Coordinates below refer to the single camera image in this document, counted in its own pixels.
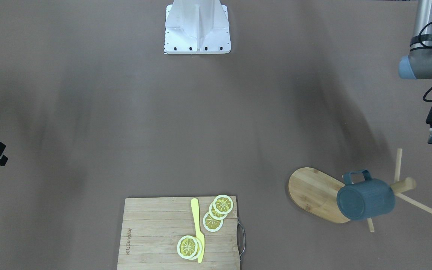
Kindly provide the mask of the wooden cutting board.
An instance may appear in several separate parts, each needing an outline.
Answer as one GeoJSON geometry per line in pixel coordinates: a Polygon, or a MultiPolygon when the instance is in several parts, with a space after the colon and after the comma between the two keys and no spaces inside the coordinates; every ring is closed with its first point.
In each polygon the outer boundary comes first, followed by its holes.
{"type": "Polygon", "coordinates": [[[191,197],[127,198],[124,202],[118,270],[239,270],[245,246],[238,200],[217,232],[207,231],[202,262],[183,259],[178,241],[195,232],[191,197]]]}

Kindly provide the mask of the lemon slice under knife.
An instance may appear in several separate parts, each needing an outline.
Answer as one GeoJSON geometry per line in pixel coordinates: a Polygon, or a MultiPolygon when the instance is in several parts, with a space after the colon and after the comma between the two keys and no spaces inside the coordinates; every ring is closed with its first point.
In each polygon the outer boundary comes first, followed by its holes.
{"type": "Polygon", "coordinates": [[[178,255],[186,260],[196,260],[203,252],[202,242],[193,236],[181,237],[177,244],[178,255]]]}

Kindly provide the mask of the brown table mat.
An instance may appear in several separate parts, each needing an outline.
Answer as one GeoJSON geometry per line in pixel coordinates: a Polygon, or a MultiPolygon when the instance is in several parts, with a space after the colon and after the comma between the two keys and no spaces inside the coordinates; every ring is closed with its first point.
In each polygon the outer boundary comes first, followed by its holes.
{"type": "Polygon", "coordinates": [[[432,207],[416,1],[225,0],[232,50],[165,55],[170,0],[0,0],[0,270],[107,270],[125,198],[234,195],[245,270],[432,270],[432,214],[337,225],[293,171],[391,181],[432,207]]]}

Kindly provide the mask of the lemon slice end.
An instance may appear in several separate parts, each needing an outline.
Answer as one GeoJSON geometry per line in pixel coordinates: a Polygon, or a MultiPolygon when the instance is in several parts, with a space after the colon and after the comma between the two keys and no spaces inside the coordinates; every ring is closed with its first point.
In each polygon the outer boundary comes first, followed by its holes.
{"type": "Polygon", "coordinates": [[[233,199],[229,195],[218,195],[213,200],[214,207],[221,214],[229,214],[234,207],[233,199]]]}

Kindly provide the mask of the lemon slice middle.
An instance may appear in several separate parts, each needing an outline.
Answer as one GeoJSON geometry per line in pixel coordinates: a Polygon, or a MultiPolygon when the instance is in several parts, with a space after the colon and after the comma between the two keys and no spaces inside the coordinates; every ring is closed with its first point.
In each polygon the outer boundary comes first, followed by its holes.
{"type": "Polygon", "coordinates": [[[216,220],[223,220],[227,217],[227,213],[226,214],[221,214],[219,213],[216,208],[214,207],[214,203],[211,203],[209,205],[209,211],[208,211],[208,215],[212,218],[212,219],[216,219],[216,220]]]}

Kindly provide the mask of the teal mug yellow inside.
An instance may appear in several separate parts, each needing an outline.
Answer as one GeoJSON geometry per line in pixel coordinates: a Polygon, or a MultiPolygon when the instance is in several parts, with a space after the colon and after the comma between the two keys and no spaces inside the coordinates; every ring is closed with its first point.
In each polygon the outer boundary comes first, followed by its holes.
{"type": "Polygon", "coordinates": [[[395,207],[392,188],[380,179],[375,179],[367,170],[350,171],[343,175],[345,184],[336,196],[341,213],[353,221],[377,217],[390,213],[395,207]]]}

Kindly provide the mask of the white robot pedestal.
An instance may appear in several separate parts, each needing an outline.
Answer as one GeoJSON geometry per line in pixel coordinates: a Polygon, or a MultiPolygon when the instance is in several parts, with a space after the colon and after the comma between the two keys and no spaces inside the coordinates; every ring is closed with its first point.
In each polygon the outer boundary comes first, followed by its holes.
{"type": "Polygon", "coordinates": [[[231,52],[228,7],[219,0],[175,0],[166,7],[166,54],[231,52]]]}

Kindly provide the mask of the yellow plastic knife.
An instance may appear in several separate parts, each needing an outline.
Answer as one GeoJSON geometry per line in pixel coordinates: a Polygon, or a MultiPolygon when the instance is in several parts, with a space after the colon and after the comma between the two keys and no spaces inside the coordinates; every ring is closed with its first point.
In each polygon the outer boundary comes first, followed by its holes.
{"type": "Polygon", "coordinates": [[[201,253],[197,257],[197,263],[200,264],[203,262],[206,240],[204,234],[201,231],[200,204],[198,198],[192,198],[190,201],[190,205],[191,205],[196,237],[202,243],[201,253]]]}

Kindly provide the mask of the wooden cup rack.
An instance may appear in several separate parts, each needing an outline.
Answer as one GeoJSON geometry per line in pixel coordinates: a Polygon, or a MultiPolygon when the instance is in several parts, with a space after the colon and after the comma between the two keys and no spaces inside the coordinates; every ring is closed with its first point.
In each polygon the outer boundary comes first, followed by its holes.
{"type": "MultiPolygon", "coordinates": [[[[394,181],[391,184],[387,184],[394,191],[395,200],[396,198],[400,198],[432,214],[431,207],[404,194],[406,191],[413,190],[416,187],[416,182],[411,177],[400,178],[402,152],[401,148],[397,150],[394,181]]],[[[351,219],[346,218],[341,213],[336,203],[337,193],[344,185],[344,180],[339,181],[316,168],[302,167],[290,176],[288,192],[292,201],[301,209],[329,222],[344,224],[351,221],[351,219]]],[[[373,217],[365,220],[367,220],[370,231],[374,232],[372,219],[373,217]]]]}

